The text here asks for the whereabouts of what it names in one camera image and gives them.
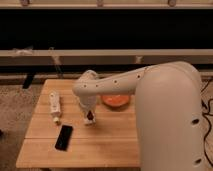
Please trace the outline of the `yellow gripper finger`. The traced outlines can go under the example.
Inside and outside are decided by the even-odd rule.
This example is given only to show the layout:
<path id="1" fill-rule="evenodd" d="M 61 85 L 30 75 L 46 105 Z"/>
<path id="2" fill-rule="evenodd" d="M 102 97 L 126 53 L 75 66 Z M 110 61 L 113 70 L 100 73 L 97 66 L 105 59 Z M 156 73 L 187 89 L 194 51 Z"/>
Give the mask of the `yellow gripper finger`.
<path id="1" fill-rule="evenodd" d="M 89 124 L 89 120 L 88 120 L 88 117 L 87 117 L 87 114 L 84 114 L 84 124 L 85 125 L 88 125 Z"/>
<path id="2" fill-rule="evenodd" d="M 95 123 L 95 122 L 96 122 L 95 114 L 92 113 L 92 123 Z"/>

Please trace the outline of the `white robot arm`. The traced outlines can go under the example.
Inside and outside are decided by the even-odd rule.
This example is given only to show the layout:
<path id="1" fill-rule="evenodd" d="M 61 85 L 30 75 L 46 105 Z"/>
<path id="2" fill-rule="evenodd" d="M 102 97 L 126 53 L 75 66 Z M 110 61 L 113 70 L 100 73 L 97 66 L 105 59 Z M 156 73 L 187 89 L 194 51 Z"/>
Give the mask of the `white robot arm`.
<path id="1" fill-rule="evenodd" d="M 91 70 L 73 92 L 90 110 L 100 94 L 133 94 L 141 171 L 205 171 L 201 76 L 170 62 L 99 79 Z"/>

